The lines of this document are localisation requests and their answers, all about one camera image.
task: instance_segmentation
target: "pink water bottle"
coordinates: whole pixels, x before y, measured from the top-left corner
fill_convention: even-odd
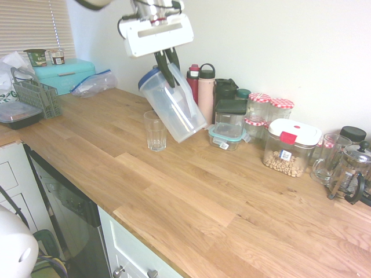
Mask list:
[[[203,66],[208,65],[212,68],[202,69]],[[208,126],[213,121],[213,106],[214,106],[214,84],[215,84],[215,68],[211,64],[203,64],[199,69],[198,78],[198,107],[205,117]]]
[[[191,86],[193,99],[196,103],[198,103],[198,74],[199,67],[197,64],[193,64],[187,71],[187,82]]]

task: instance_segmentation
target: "red clip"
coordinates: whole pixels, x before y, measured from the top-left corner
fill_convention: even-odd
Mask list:
[[[295,134],[283,131],[279,139],[286,144],[293,145],[295,143],[296,137],[297,135]]]

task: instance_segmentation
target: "wooden countertop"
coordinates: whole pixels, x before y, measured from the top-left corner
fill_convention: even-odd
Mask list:
[[[0,127],[0,144],[24,141],[184,277],[371,277],[365,204],[265,167],[255,145],[211,147],[204,130],[152,152],[134,94],[60,100],[63,116]]]

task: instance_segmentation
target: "white cabinet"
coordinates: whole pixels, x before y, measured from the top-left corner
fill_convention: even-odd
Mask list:
[[[0,185],[21,208],[32,233],[47,229],[57,238],[26,152],[19,142],[0,147]],[[0,204],[15,212],[2,194]]]
[[[140,240],[98,207],[111,273],[123,266],[120,278],[149,278],[148,271],[157,271],[157,278],[181,278]]]

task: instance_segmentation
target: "window blind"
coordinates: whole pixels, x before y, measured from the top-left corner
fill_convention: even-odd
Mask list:
[[[1,0],[0,57],[13,51],[27,57],[24,50],[40,48],[76,56],[66,0]]]

